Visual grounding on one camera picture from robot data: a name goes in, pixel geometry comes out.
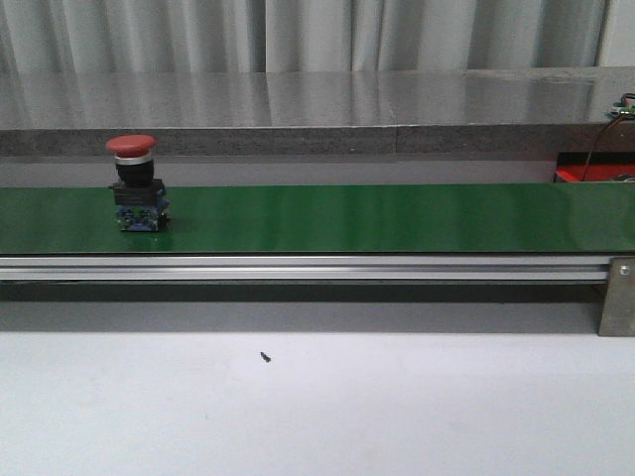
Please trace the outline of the red mushroom push button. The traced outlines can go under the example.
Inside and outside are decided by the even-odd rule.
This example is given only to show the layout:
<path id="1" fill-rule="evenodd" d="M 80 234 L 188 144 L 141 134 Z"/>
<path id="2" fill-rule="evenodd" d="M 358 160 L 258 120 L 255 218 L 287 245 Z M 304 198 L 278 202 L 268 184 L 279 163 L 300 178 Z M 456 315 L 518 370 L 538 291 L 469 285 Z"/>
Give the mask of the red mushroom push button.
<path id="1" fill-rule="evenodd" d="M 156 140 L 150 135 L 122 135 L 107 141 L 114 154 L 118 181 L 110 186 L 115 217 L 121 231 L 157 232 L 169 222 L 167 190 L 155 178 L 151 149 Z"/>

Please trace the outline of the grey stone counter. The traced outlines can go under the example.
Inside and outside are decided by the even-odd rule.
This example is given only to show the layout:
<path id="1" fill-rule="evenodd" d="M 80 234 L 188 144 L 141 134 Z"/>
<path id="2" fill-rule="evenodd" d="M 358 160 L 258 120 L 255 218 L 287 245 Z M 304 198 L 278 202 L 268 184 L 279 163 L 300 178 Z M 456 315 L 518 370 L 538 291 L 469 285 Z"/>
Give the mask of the grey stone counter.
<path id="1" fill-rule="evenodd" d="M 630 67 L 1 78 L 3 186 L 106 186 L 108 139 L 155 137 L 169 187 L 544 182 L 561 153 L 633 153 Z"/>

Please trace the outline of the green conveyor belt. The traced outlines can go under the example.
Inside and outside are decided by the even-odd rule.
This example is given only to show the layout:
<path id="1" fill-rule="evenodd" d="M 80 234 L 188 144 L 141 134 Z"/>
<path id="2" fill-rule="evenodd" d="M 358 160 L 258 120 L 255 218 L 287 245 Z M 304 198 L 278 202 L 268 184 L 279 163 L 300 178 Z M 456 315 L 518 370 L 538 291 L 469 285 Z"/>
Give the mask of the green conveyor belt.
<path id="1" fill-rule="evenodd" d="M 630 183 L 172 187 L 168 227 L 123 232 L 106 188 L 5 188 L 1 250 L 128 253 L 630 253 Z"/>

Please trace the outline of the red plastic bin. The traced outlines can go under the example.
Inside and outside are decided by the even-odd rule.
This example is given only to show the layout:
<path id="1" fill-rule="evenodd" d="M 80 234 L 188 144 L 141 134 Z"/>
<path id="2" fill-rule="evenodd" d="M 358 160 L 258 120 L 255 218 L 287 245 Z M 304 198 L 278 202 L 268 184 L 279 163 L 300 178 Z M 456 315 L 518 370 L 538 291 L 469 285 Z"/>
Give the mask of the red plastic bin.
<path id="1" fill-rule="evenodd" d="M 561 153 L 557 160 L 554 182 L 634 181 L 633 153 Z"/>

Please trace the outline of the small green circuit board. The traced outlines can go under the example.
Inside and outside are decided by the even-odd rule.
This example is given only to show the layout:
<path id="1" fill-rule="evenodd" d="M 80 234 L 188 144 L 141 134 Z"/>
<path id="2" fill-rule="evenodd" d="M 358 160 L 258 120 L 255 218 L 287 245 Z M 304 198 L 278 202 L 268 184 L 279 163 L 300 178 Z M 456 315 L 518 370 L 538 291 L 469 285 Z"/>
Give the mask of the small green circuit board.
<path id="1" fill-rule="evenodd" d="M 612 118 L 625 117 L 633 119 L 635 116 L 635 105 L 633 99 L 624 99 L 613 102 L 608 110 L 608 115 Z"/>

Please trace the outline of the white pleated curtain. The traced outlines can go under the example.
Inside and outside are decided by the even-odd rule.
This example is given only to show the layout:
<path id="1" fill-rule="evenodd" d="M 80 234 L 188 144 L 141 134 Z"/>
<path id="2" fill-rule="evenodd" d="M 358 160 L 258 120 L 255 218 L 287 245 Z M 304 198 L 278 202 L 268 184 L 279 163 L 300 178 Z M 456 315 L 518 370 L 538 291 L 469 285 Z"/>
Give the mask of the white pleated curtain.
<path id="1" fill-rule="evenodd" d="M 5 1 L 1 69 L 290 72 L 596 64 L 604 1 Z"/>

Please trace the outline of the aluminium conveyor frame rail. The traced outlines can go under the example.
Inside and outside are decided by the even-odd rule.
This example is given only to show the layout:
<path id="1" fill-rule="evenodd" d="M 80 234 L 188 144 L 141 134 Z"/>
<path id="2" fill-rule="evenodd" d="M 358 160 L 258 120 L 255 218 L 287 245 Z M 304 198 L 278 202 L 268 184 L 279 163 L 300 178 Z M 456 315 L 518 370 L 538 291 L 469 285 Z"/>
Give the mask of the aluminium conveyor frame rail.
<path id="1" fill-rule="evenodd" d="M 122 255 L 1 260 L 4 282 L 606 281 L 602 255 Z"/>

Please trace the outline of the steel conveyor support bracket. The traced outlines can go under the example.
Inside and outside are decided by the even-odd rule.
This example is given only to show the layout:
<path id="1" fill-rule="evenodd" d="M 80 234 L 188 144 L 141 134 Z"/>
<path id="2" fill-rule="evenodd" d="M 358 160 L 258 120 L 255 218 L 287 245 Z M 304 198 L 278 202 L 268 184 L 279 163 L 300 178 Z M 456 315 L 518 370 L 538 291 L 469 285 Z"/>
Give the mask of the steel conveyor support bracket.
<path id="1" fill-rule="evenodd" d="M 634 258 L 612 259 L 598 327 L 599 336 L 634 336 L 634 298 Z"/>

